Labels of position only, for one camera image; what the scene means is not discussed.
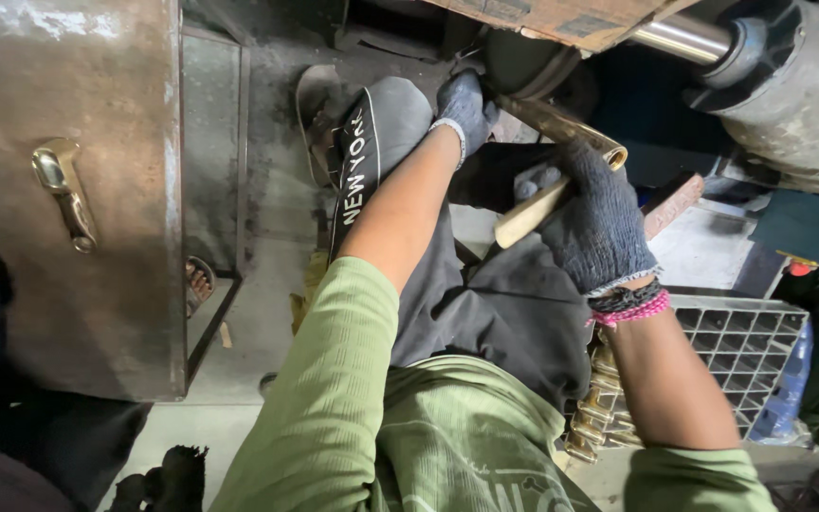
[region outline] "metal rod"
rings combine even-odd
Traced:
[[[653,22],[635,32],[631,41],[697,64],[712,64],[732,47],[728,30],[684,15]]]

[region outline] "black pants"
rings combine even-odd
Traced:
[[[331,254],[337,253],[371,194],[422,141],[431,122],[427,99],[406,79],[385,78],[359,95],[337,138],[343,163]],[[508,250],[494,250],[468,283],[463,283],[454,250],[448,199],[492,209],[503,210],[495,205],[509,201],[512,206],[514,174],[528,167],[527,159],[546,152],[545,145],[517,149],[526,153],[523,164],[483,166],[486,170],[465,166],[455,175],[431,242],[400,295],[391,364],[407,366],[441,354],[477,355],[562,410],[566,399],[582,398],[589,385],[586,345],[592,329],[585,326],[590,318],[585,299],[555,265],[537,233]],[[508,186],[483,187],[478,177]]]
[[[37,471],[78,510],[94,510],[144,427],[149,403],[41,389],[6,358],[11,299],[0,260],[0,452]]]

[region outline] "metal plate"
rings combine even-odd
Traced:
[[[185,393],[176,0],[0,0],[0,254],[9,349],[57,389]],[[77,252],[31,169],[54,137],[99,229]]]

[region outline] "gloved hand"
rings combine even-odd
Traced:
[[[649,274],[659,265],[643,234],[637,194],[624,169],[612,172],[585,142],[564,146],[555,166],[577,187],[572,200],[539,227],[555,263],[586,297]]]
[[[431,127],[454,128],[461,138],[462,164],[485,144],[491,127],[498,121],[498,113],[494,102],[486,103],[482,98],[479,74],[475,69],[465,69],[438,89],[438,118]]]

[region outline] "brass handle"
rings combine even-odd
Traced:
[[[89,254],[97,249],[97,228],[72,164],[80,150],[74,140],[54,138],[34,151],[31,163],[40,184],[55,198],[74,249]]]

